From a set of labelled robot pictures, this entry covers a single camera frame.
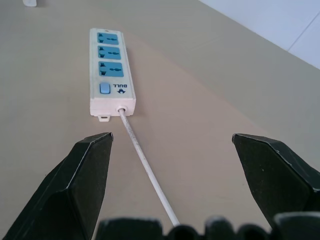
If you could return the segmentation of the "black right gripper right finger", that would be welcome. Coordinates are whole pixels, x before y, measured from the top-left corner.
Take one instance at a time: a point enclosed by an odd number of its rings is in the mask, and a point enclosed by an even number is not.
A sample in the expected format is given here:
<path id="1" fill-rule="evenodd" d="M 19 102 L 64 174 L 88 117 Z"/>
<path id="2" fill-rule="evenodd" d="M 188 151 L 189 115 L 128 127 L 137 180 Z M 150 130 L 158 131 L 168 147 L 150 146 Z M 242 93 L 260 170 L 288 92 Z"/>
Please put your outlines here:
<path id="1" fill-rule="evenodd" d="M 232 136 L 250 192 L 270 225 L 277 214 L 318 212 L 320 173 L 279 140 Z"/>

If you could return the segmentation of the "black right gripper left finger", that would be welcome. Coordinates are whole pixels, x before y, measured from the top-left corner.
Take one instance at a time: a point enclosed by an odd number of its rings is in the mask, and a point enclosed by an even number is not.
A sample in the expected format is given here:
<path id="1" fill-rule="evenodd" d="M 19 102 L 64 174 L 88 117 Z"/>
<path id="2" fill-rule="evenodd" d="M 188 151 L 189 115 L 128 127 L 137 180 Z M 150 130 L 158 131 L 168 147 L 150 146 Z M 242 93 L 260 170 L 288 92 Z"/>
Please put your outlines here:
<path id="1" fill-rule="evenodd" d="M 77 142 L 44 178 L 4 236 L 5 240 L 90 240 L 105 196 L 114 137 Z"/>

